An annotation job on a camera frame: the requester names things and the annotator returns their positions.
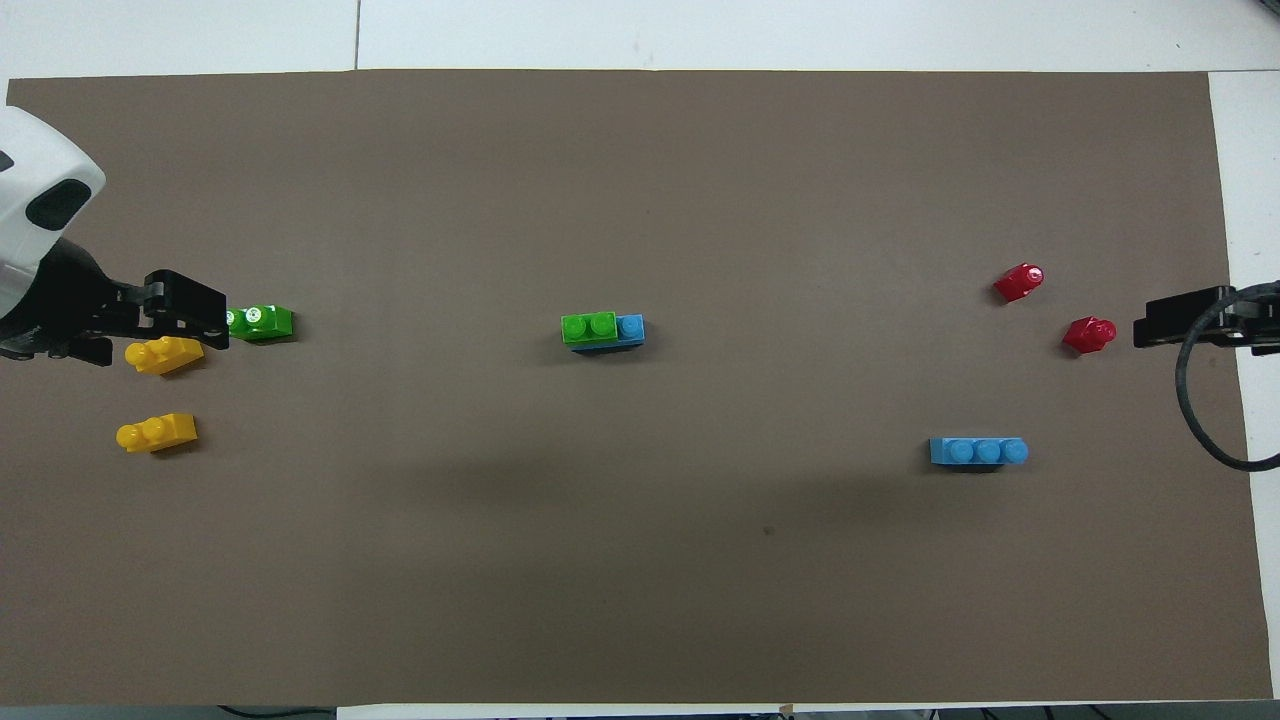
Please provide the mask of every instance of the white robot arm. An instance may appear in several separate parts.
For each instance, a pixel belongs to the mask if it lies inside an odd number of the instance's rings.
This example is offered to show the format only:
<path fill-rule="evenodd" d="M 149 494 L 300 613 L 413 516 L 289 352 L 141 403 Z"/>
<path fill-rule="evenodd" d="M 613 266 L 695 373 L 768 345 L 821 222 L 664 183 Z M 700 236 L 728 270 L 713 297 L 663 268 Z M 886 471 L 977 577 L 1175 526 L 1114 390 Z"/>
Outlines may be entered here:
<path fill-rule="evenodd" d="M 46 352 L 110 365 L 106 336 L 189 337 L 225 350 L 223 293 L 173 270 L 156 270 L 142 286 L 115 282 L 61 236 L 105 184 L 70 140 L 18 108 L 0 108 L 0 356 Z"/>

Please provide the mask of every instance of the lego stud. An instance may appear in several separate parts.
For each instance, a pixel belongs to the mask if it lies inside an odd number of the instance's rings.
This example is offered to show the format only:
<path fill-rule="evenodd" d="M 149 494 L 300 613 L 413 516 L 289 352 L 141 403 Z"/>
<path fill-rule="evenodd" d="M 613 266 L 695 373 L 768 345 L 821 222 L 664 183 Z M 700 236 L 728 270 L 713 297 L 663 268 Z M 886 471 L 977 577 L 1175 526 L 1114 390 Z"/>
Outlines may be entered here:
<path fill-rule="evenodd" d="M 160 418 L 147 418 L 146 420 L 142 420 L 142 437 L 151 442 L 160 442 L 168 432 L 169 428 L 165 427 L 164 420 Z"/>
<path fill-rule="evenodd" d="M 1004 451 L 1005 461 L 1020 465 L 1027 461 L 1029 451 L 1027 443 L 1021 438 L 1009 438 L 1001 443 L 1001 450 Z"/>
<path fill-rule="evenodd" d="M 1005 302 L 1012 302 L 1030 295 L 1042 282 L 1044 282 L 1044 270 L 1039 269 L 1038 265 L 1023 263 L 1016 268 L 1010 268 L 998 281 L 992 283 L 992 287 L 1000 291 Z"/>
<path fill-rule="evenodd" d="M 979 439 L 973 445 L 973 454 L 978 462 L 998 462 L 1000 443 L 993 439 Z"/>
<path fill-rule="evenodd" d="M 128 363 L 129 365 L 133 365 L 134 368 L 142 365 L 143 363 L 147 363 L 151 359 L 152 359 L 151 351 L 147 350 L 147 346 L 141 342 L 129 343 L 129 346 L 124 348 L 124 361 Z"/>
<path fill-rule="evenodd" d="M 1062 342 L 1070 345 L 1079 354 L 1097 352 L 1116 338 L 1116 324 L 1089 315 L 1071 323 L 1062 336 Z"/>
<path fill-rule="evenodd" d="M 150 350 L 155 355 L 169 355 L 174 350 L 178 350 L 177 346 L 178 343 L 169 336 L 147 341 L 147 350 Z"/>
<path fill-rule="evenodd" d="M 968 464 L 973 460 L 973 443 L 966 439 L 954 439 L 947 443 L 947 457 L 952 462 L 959 462 L 961 465 Z"/>
<path fill-rule="evenodd" d="M 227 311 L 227 329 L 239 333 L 248 331 L 248 320 L 244 318 L 243 310 L 232 309 Z"/>
<path fill-rule="evenodd" d="M 564 331 L 564 340 L 581 340 L 586 334 L 586 318 L 570 315 L 561 322 Z"/>
<path fill-rule="evenodd" d="M 119 445 L 124 450 L 132 450 L 141 446 L 142 430 L 137 425 L 120 425 L 120 429 L 115 430 L 115 445 Z"/>
<path fill-rule="evenodd" d="M 618 336 L 625 338 L 640 337 L 644 332 L 644 320 L 639 315 L 625 315 L 618 318 Z"/>
<path fill-rule="evenodd" d="M 591 333 L 596 336 L 608 336 L 614 331 L 614 318 L 604 313 L 591 315 Z"/>

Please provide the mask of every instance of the blue lego brick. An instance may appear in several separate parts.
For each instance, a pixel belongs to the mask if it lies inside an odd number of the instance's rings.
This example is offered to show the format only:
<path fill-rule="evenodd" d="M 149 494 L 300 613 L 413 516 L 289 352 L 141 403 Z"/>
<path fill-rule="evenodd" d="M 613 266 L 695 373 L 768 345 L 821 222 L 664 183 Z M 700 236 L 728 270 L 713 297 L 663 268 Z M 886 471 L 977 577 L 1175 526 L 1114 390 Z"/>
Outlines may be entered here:
<path fill-rule="evenodd" d="M 573 352 L 590 352 L 591 350 L 609 350 L 613 347 L 644 345 L 644 315 L 618 315 L 617 323 L 618 340 L 573 345 L 570 350 Z"/>
<path fill-rule="evenodd" d="M 1020 437 L 929 438 L 929 460 L 934 465 L 1021 465 L 1027 455 Z"/>

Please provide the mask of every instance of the black cable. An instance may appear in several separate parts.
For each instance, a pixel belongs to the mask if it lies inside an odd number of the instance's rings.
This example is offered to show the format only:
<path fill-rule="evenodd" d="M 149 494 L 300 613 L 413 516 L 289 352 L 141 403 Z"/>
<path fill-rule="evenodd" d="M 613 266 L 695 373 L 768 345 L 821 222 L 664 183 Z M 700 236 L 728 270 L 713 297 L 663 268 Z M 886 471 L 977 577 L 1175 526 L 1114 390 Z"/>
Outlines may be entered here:
<path fill-rule="evenodd" d="M 1276 452 L 1271 457 L 1263 460 L 1240 460 L 1226 454 L 1221 447 L 1217 446 L 1201 427 L 1199 420 L 1196 418 L 1196 411 L 1192 410 L 1190 393 L 1187 391 L 1187 361 L 1190 360 L 1192 348 L 1196 347 L 1196 341 L 1199 340 L 1201 333 L 1217 318 L 1217 314 L 1226 309 L 1228 305 L 1240 301 L 1251 300 L 1276 300 L 1280 299 L 1280 281 L 1272 283 L 1262 283 L 1249 286 L 1244 290 L 1238 290 L 1235 292 L 1229 292 L 1219 299 L 1217 302 L 1208 306 L 1196 322 L 1192 323 L 1190 329 L 1187 331 L 1187 338 L 1183 340 L 1183 347 L 1178 351 L 1178 364 L 1174 365 L 1174 392 L 1178 393 L 1178 407 L 1183 411 L 1183 419 L 1187 420 L 1187 427 L 1190 428 L 1192 434 L 1196 439 L 1217 459 L 1219 462 L 1233 468 L 1235 470 L 1244 470 L 1247 473 L 1261 473 L 1263 470 L 1274 470 L 1280 468 L 1280 452 Z"/>
<path fill-rule="evenodd" d="M 224 712 L 230 712 L 237 717 L 252 717 L 255 720 L 261 720 L 265 717 L 293 717 L 294 715 L 337 715 L 335 711 L 328 707 L 293 707 L 289 710 L 280 710 L 278 712 L 247 712 L 244 710 L 236 710 L 229 705 L 219 705 L 219 710 Z"/>

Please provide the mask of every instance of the yellow lego brick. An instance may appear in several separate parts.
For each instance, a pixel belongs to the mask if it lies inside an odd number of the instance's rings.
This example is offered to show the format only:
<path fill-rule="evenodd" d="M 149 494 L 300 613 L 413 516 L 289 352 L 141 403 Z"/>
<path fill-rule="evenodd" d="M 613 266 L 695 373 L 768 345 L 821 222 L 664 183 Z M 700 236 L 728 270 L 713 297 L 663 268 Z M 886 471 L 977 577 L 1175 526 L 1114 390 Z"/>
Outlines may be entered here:
<path fill-rule="evenodd" d="M 196 439 L 196 419 L 186 413 L 147 418 L 115 430 L 115 443 L 129 452 L 155 452 Z"/>
<path fill-rule="evenodd" d="M 200 343 L 186 337 L 161 337 L 134 342 L 124 348 L 124 361 L 140 373 L 163 375 L 205 356 Z"/>

